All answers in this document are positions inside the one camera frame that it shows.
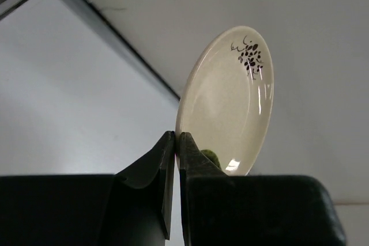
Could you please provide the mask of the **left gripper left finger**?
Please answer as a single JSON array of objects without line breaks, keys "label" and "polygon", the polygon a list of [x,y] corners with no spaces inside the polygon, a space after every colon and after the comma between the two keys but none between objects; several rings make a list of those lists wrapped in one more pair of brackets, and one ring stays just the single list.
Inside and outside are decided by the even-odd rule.
[{"label": "left gripper left finger", "polygon": [[1,177],[2,245],[164,245],[170,238],[175,135],[124,170]]}]

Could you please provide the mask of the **cream plate with floral print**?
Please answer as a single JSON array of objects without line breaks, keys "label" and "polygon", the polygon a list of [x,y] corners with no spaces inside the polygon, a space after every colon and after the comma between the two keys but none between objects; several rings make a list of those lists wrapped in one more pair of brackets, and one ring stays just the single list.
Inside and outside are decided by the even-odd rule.
[{"label": "cream plate with floral print", "polygon": [[273,106],[274,70],[263,37],[247,26],[219,34],[196,61],[180,97],[177,135],[189,133],[221,170],[244,176],[263,145]]}]

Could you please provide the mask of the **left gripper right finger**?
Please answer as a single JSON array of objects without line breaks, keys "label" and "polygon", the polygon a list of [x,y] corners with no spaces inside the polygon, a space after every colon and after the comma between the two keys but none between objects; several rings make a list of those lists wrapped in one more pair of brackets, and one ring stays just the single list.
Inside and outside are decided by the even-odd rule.
[{"label": "left gripper right finger", "polygon": [[178,139],[182,229],[186,245],[345,245],[326,188],[302,175],[228,176]]}]

